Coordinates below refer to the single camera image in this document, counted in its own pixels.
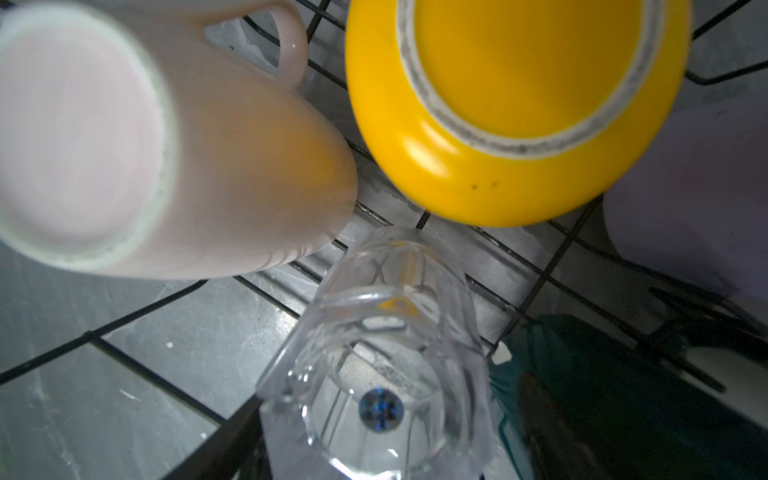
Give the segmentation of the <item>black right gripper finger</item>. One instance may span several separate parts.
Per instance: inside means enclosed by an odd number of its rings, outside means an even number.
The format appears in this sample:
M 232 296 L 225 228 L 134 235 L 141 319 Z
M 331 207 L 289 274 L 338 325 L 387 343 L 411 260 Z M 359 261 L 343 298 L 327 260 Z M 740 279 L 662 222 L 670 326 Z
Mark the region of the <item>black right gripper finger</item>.
M 165 479 L 267 478 L 267 449 L 259 414 L 262 400 L 248 399 L 208 440 Z

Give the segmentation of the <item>yellow mug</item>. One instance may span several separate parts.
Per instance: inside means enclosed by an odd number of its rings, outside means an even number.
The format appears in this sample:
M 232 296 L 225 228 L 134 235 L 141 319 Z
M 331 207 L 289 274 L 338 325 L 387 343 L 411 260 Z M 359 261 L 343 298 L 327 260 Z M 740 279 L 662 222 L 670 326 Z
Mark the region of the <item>yellow mug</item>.
M 381 170 L 446 219 L 567 213 L 644 153 L 682 82 L 688 1 L 354 1 L 345 69 Z

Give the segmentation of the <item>cream mug pink handle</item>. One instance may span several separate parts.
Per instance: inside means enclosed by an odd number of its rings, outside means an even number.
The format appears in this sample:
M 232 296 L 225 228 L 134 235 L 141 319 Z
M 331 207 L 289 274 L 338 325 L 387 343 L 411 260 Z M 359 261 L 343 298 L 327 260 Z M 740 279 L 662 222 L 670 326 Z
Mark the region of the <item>cream mug pink handle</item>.
M 79 273 L 197 280 L 331 243 L 353 214 L 345 138 L 298 92 L 289 1 L 100 8 L 1 21 L 1 238 Z

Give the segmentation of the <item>white faceted mug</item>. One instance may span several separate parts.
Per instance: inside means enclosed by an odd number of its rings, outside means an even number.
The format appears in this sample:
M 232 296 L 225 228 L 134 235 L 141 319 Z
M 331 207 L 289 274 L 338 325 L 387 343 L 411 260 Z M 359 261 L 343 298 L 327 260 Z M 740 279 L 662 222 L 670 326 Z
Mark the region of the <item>white faceted mug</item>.
M 714 347 L 691 348 L 686 359 L 720 382 L 725 391 L 717 392 L 685 372 L 681 379 L 767 429 L 766 368 L 735 351 Z

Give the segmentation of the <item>green mug white inside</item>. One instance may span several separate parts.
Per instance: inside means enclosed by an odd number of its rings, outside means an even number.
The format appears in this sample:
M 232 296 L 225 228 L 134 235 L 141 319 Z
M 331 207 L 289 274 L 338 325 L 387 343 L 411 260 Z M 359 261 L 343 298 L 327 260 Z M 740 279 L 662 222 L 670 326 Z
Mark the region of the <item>green mug white inside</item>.
M 489 366 L 522 479 L 763 479 L 767 432 L 571 315 L 502 340 Z

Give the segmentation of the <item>lavender plastic cup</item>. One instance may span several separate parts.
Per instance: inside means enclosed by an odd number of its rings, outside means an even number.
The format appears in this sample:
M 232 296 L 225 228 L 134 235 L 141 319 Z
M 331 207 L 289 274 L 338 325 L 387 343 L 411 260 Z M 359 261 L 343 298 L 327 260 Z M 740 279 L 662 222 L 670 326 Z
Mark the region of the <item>lavender plastic cup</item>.
M 671 114 L 603 196 L 619 255 L 726 296 L 767 298 L 767 95 Z

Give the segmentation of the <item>clear glass cup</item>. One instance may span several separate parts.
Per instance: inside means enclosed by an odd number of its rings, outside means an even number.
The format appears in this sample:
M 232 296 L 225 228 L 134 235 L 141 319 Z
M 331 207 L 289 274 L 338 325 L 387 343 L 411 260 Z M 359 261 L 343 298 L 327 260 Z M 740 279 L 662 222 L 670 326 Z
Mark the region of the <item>clear glass cup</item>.
M 275 479 L 477 479 L 494 454 L 465 272 L 415 228 L 349 247 L 256 392 Z

